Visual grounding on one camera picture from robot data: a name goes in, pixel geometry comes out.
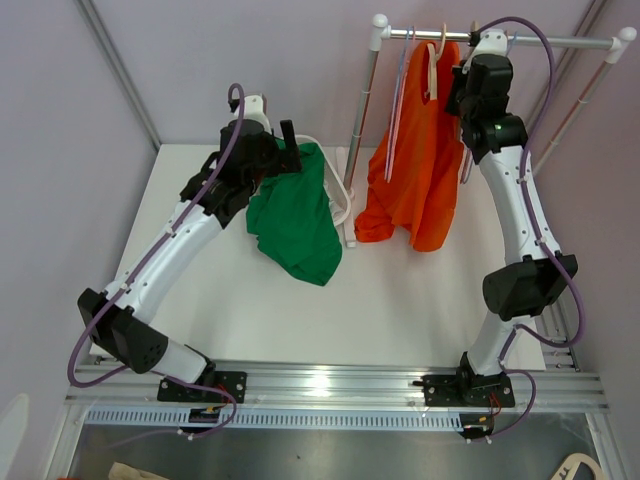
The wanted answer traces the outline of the blue wire hanger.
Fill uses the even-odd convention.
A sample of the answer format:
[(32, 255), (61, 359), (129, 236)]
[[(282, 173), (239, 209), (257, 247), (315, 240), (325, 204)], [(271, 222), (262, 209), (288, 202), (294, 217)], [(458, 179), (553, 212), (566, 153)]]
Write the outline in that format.
[(518, 32), (515, 31), (513, 33), (513, 35), (512, 35), (512, 38), (510, 40), (507, 40), (507, 48), (506, 48), (506, 52), (505, 52), (506, 57), (509, 57), (510, 52), (511, 52), (512, 48), (514, 47), (517, 39), (518, 39)]

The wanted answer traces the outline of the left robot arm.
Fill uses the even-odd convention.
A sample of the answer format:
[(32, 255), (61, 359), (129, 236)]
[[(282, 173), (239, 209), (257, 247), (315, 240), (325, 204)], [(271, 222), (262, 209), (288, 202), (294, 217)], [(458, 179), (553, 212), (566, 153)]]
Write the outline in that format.
[(251, 119), (233, 120), (179, 194), (173, 214), (136, 262), (102, 291), (85, 290), (78, 307), (88, 339), (142, 374), (180, 381), (194, 401), (209, 398), (215, 376), (211, 361), (155, 330), (151, 322), (164, 297), (196, 255), (243, 210), (261, 182), (302, 169), (292, 121), (280, 123), (277, 139)]

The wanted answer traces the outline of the bright green t shirt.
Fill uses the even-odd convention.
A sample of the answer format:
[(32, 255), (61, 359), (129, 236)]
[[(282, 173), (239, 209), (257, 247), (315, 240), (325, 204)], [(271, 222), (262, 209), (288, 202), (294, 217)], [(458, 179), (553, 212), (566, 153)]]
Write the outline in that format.
[(267, 177), (246, 211), (258, 250), (293, 278), (316, 286), (335, 274), (342, 246), (324, 188), (326, 157), (318, 143), (299, 145), (302, 170)]

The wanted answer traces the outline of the orange t shirt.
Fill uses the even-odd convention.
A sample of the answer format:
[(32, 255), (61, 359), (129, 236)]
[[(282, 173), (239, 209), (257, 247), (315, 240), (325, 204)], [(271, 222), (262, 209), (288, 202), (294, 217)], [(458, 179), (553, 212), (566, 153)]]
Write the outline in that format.
[(403, 228), (414, 250), (432, 252), (443, 246), (451, 228), (464, 146), (459, 120), (444, 107), (460, 51), (446, 43), (437, 64), (438, 97), (430, 101), (425, 97), (428, 43), (416, 45), (409, 60), (391, 182), (384, 179), (389, 127), (369, 161), (366, 206), (354, 225), (361, 243), (385, 241)]

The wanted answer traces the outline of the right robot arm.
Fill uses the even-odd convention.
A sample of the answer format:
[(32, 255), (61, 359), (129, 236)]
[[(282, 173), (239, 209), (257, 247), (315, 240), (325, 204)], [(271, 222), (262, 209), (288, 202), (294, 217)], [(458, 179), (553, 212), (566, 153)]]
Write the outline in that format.
[(459, 118), (464, 145), (489, 186), (504, 240), (505, 265), (488, 274), (482, 294), (488, 308), (481, 331), (452, 376), (424, 376), (425, 402), (439, 407), (487, 407), (492, 398), (515, 404), (505, 372), (511, 343), (530, 333), (533, 320), (553, 304), (576, 274), (546, 224), (525, 153), (523, 121), (508, 112), (510, 60), (479, 54), (453, 70), (446, 110)]

